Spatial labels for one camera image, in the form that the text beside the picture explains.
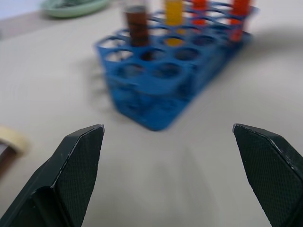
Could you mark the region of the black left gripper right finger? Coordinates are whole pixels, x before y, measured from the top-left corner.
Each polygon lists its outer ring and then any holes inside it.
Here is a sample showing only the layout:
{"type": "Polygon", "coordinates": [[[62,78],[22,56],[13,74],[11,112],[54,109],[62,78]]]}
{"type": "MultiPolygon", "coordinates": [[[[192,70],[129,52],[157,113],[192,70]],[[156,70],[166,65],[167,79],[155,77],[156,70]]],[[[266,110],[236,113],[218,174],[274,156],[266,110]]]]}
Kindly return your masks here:
{"type": "Polygon", "coordinates": [[[303,156],[282,136],[236,123],[247,180],[272,227],[303,227],[303,156]]]}

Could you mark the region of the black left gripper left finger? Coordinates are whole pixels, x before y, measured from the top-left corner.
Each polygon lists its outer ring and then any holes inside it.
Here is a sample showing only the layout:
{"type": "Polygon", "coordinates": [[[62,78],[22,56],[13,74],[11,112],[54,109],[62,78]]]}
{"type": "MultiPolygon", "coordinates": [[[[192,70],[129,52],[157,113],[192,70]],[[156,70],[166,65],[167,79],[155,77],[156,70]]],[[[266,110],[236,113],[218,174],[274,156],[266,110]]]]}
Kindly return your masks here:
{"type": "Polygon", "coordinates": [[[0,218],[0,227],[81,227],[104,132],[104,125],[97,124],[65,136],[0,218]]]}

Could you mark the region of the blue test tube rack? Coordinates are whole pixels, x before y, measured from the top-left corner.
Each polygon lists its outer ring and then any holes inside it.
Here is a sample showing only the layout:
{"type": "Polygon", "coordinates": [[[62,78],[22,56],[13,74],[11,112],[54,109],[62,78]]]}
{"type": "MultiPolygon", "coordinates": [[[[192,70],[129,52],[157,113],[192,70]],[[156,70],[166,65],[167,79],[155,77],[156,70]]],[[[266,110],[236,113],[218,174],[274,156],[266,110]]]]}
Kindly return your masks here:
{"type": "Polygon", "coordinates": [[[167,128],[251,41],[244,30],[239,42],[230,40],[232,4],[209,1],[206,25],[197,26],[192,0],[182,2],[183,25],[166,25],[162,10],[148,16],[148,46],[131,46],[126,28],[95,44],[116,110],[152,131],[167,128]],[[169,38],[182,44],[168,46],[169,38]]]}

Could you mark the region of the orange-red liquid test tube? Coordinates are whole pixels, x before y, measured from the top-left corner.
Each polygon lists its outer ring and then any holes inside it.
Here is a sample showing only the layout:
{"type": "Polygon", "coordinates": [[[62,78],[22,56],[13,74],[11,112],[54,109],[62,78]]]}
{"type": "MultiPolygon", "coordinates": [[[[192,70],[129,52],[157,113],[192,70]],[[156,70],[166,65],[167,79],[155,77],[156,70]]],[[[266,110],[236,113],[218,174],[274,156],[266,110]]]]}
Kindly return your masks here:
{"type": "Polygon", "coordinates": [[[192,22],[194,25],[197,26],[205,26],[206,21],[202,17],[205,16],[206,10],[208,9],[208,2],[207,0],[192,0],[192,22]]]}
{"type": "Polygon", "coordinates": [[[230,25],[232,31],[230,40],[233,42],[239,42],[242,39],[243,27],[246,16],[250,12],[250,0],[233,0],[230,25]]]}

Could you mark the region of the brown liquid test tube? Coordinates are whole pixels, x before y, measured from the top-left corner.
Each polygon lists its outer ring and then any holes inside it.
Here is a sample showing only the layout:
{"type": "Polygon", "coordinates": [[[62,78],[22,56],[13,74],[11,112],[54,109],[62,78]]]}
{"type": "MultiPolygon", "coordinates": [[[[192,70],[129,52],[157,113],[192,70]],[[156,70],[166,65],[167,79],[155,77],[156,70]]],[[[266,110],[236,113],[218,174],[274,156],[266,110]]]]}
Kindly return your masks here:
{"type": "Polygon", "coordinates": [[[148,46],[149,33],[146,0],[122,0],[122,3],[131,46],[148,46]]]}

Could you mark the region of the yellow liquid test tube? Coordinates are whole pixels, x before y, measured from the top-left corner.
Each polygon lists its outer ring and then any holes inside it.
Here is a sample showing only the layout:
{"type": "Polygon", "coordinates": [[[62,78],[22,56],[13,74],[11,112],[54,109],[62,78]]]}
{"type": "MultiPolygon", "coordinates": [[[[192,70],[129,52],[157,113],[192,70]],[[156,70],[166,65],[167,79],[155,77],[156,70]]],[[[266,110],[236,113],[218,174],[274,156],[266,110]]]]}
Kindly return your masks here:
{"type": "MultiPolygon", "coordinates": [[[[182,0],[164,0],[165,6],[165,23],[168,26],[180,26],[183,25],[183,2],[182,0]]],[[[177,34],[183,35],[185,31],[178,29],[177,34]]],[[[166,41],[168,46],[178,46],[182,44],[181,39],[169,38],[166,41]]]]}

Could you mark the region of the beige tape roll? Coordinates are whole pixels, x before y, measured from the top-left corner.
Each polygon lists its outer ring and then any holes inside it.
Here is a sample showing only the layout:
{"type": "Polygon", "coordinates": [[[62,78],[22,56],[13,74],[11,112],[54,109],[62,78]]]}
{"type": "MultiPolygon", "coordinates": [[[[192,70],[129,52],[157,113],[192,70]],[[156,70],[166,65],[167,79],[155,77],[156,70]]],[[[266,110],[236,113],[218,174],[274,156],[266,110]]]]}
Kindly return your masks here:
{"type": "Polygon", "coordinates": [[[30,147],[30,141],[22,133],[0,126],[0,179],[30,147]]]}

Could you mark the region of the pale green plate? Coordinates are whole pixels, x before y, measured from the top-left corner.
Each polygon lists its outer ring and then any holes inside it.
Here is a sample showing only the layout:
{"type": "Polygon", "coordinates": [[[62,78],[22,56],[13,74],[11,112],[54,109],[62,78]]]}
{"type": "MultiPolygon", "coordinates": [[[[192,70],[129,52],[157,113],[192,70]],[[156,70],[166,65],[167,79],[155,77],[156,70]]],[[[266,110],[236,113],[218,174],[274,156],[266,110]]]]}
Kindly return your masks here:
{"type": "Polygon", "coordinates": [[[82,17],[103,10],[111,0],[43,0],[42,12],[53,18],[82,17]]]}

